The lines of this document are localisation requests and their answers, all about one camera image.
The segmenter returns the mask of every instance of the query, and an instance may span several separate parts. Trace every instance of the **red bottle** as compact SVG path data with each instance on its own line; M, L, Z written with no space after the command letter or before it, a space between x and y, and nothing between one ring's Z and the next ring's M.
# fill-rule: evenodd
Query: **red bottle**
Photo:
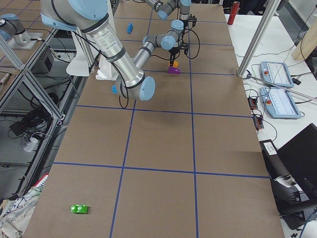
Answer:
M240 3L238 1L233 2L233 6L228 19L228 25L232 25L236 14L238 13Z

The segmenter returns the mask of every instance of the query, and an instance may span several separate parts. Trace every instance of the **wire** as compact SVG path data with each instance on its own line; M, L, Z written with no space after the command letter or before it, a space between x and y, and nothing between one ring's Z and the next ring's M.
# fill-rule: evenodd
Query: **wire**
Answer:
M296 39L298 39L299 34L302 32L302 30L304 29L304 27L306 26L307 21L309 20L309 18L312 16L312 14L314 13L315 9L317 8L317 5L315 6L315 8L313 9L313 11L311 12L311 14L308 16L307 20L304 22L302 28L299 30Z
M312 216L313 216L314 213L316 213L316 210L315 210L314 212L312 212L312 213L310 214L310 216L307 218L307 220L305 221L305 224L304 224L304 226L303 226L303 229L302 229L302 232L301 232L299 238L302 238L303 233L304 233L304 230L305 230L305 228L306 228L308 222L310 222L310 219L312 218Z
M16 121L13 121L13 120L8 120L8 119L3 119L3 120L0 120L0 122L2 122L2 121L10 121L10 122L14 122L14 123L16 123Z
M79 94L78 94L78 92L77 92L77 90L76 90L75 84L74 84L74 82L73 82L73 80L72 80L72 78L71 78L71 76L69 76L69 80L70 80L71 84L73 85L73 89L74 89L74 91L75 91L77 97L80 98L80 97L79 97Z
M276 134L276 135L275 135L274 140L272 140L272 141L275 141L275 140L277 139L277 130L276 130L275 126L274 126L274 125L272 125L271 123L269 123L268 121L264 120L264 119L263 119L263 121L265 121L266 123L270 124L270 125L274 128L274 130L275 130L275 134Z
M190 29L187 29L187 32L184 31L183 37L184 37L185 34L189 33L190 31L193 32L193 33L196 35L197 40L198 40L198 51L197 51L197 54L196 54L194 57L192 57L192 58L189 57L188 55L186 55L187 58L189 58L190 60L193 60L193 59L195 59L195 58L199 55L199 51L200 51L200 39L199 39L199 36L197 35L197 33L196 33L194 30L192 30L191 28L190 28Z
M44 73L35 73L35 75L43 75L43 76L45 76L45 77L47 77L47 78L51 78L51 79L54 79L54 80L56 80L56 81L63 81L63 80L65 80L65 79L67 79L68 77L69 77L69 75L67 75L65 78L62 78L62 79L57 79L57 77L51 77L51 76L48 76L47 74L44 74Z
M27 186L28 183L27 183L27 178L26 178L25 174L24 174L21 170L19 170L19 169L14 169L14 170L0 171L0 174L10 173L10 172L13 172L13 171L18 171L18 172L20 172L20 173L23 175L23 177L24 177L26 183L25 183L24 188L23 188L21 191L22 191L22 193L24 193L24 190L26 189L26 186Z
M263 54L259 54L257 56L252 56L252 57L259 57L259 56L266 56L266 55L280 55L281 53L287 52L289 50L291 50L294 46L292 46L291 48L288 48L287 50L281 51L280 53L263 53Z
M30 99L28 99L26 96L24 96L24 94L20 91L20 89L17 89L17 91L21 94L21 96L22 96L26 101L30 102L31 107L33 107L33 108L35 108L35 109L41 108L41 106L39 106L39 105L37 105L37 104L35 104L35 103L33 102L34 96L33 96L32 99L30 100Z

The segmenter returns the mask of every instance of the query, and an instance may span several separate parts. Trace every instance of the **table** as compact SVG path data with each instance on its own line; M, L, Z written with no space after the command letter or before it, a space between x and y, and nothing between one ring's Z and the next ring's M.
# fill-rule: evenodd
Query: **table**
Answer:
M231 39L233 42L233 46L235 49L235 54L238 60L238 63L240 64L242 61L242 57L248 48L248 45L254 35L254 32L261 20L260 16L252 16L252 15L237 15L234 21L234 24L231 26L228 26ZM259 72L259 65L253 65L253 64L259 64L262 61L276 61L276 62L283 62L285 59L285 63L287 65L294 65L289 67L289 71L291 75L295 74L301 74L310 72L309 68L307 67L305 62L300 62L297 60L293 60L291 54L293 50L295 49L294 43L292 42L291 38L289 37L287 31L285 30L284 26L282 25L281 21L277 16L273 17L270 25L268 26L256 52L255 56L258 56L260 54L266 54L261 55L258 57L253 57L250 65L248 67L248 70L256 77L260 78L260 72ZM317 96L317 82L316 79L312 76L312 74L303 75L300 78L301 84L295 85L294 88L292 88L295 91L316 97ZM263 87L263 85L257 84L252 79L244 80L245 89L250 89L250 86L255 89L256 91L260 92L260 88ZM300 101L306 101L306 98L297 96L295 94L291 94L295 102ZM258 103L260 111L264 111L264 108L262 106L262 103ZM292 139L298 132L303 130L308 124L314 123L317 124L317 113L316 113L316 106L317 102L311 101L309 103L305 104L299 104L297 105L299 111L302 111L305 113L305 116L303 118L297 119L297 120L291 120L291 119L272 119L267 112L264 114L264 119L271 124L273 124L277 129L277 138L274 141L275 146L277 149L281 148L284 144L286 144L290 139ZM264 122L264 129L260 130L258 133L258 139L261 140L267 140L267 139L274 139L275 138L275 131L272 126ZM294 233L294 231L290 230L285 222L283 220L283 229L285 233L285 237L289 237ZM307 226L307 229L305 229L305 234L303 237L305 238L314 238L317 233L317 222L310 222Z
M121 109L113 82L88 78L25 238L283 237L222 7L194 4L191 13L201 52L179 58L179 76L151 57L150 101ZM116 31L133 56L175 14L161 21L122 1ZM197 41L188 41L193 56ZM89 214L71 214L74 203Z

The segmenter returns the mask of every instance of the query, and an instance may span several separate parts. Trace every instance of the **gray robot arm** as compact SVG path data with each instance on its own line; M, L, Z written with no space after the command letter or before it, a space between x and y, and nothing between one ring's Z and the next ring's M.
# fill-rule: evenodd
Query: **gray robot arm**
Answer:
M19 18L12 13L0 16L0 35L5 41L13 36L18 45L25 45L31 41L29 33L24 29Z
M152 7L160 19L165 20L176 9L180 9L180 20L188 20L190 18L191 0L169 0L167 3L162 3L160 0L145 0Z
M44 24L68 31L77 27L92 37L107 61L122 75L116 81L117 92L124 97L149 100L155 91L154 79L145 76L126 52L108 23L106 0L41 0Z

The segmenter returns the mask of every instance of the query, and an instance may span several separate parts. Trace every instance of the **cable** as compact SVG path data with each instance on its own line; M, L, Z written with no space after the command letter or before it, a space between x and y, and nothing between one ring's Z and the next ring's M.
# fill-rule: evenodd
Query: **cable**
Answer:
M10 121L10 122L16 123L16 121L13 121L13 120L8 120L8 119L3 119L3 120L0 120L0 122L2 122L2 121Z
M185 34L189 33L190 31L193 32L193 33L196 35L197 40L198 40L198 51L197 51L197 54L196 54L194 57L192 57L192 58L189 57L188 55L186 55L187 58L189 58L190 60L193 60L193 59L195 59L195 58L199 55L199 51L200 51L200 39L199 39L199 36L197 35L197 33L196 33L194 30L192 30L191 28L190 28L190 29L187 29L187 32L184 31L183 37L184 37Z
M34 96L33 96L32 99L30 100L30 99L28 99L27 97L24 96L24 94L20 91L20 89L17 89L17 91L21 94L21 96L22 96L26 101L30 102L31 107L33 107L33 108L35 108L35 109L41 108L41 106L39 106L39 105L37 105L37 104L35 104L35 103L33 102Z
M23 175L23 177L24 177L24 179L26 181L26 184L25 184L24 188L21 191L24 193L24 190L26 189L26 186L27 186L27 178L26 178L25 174L21 170L14 169L14 170L0 171L0 174L5 174L5 173L13 172L13 171L18 171L18 172L20 172Z
M307 218L307 220L305 221L305 224L304 224L304 226L303 226L303 229L302 229L302 232L301 232L299 238L302 238L303 233L304 233L304 230L305 230L305 228L306 228L308 222L310 222L310 219L312 218L312 216L313 216L314 213L316 213L316 210L315 210L314 212L312 212L312 213L310 214L310 216Z
M280 55L281 53L287 52L289 50L291 50L294 46L292 46L291 48L288 48L287 50L281 51L280 53L263 53L263 54L259 54L257 56L252 56L252 57L259 57L259 56L266 56L266 55Z
M124 83L125 91L126 91L126 93L127 93L127 97L126 97L126 98L127 98L127 103L126 103L125 106L122 106L121 96L119 96L119 103L120 103L120 106L121 106L122 109L126 109L127 106L129 105L129 92L128 92L128 87L127 87L127 85L126 85L126 83L125 83L125 81L124 81L124 79L123 79L123 76L122 76L120 70L118 69L118 67L117 67L114 63L112 63L112 65L113 65L113 67L115 67L115 69L119 72L119 74L120 74L120 76L121 76L121 78L122 78L122 81L123 81L123 83Z
M275 126L272 125L271 123L269 123L268 121L264 120L264 119L263 119L263 121L265 121L266 123L270 124L274 128L276 135L275 135L274 140L272 140L272 142L275 141L277 139L277 130L276 130Z

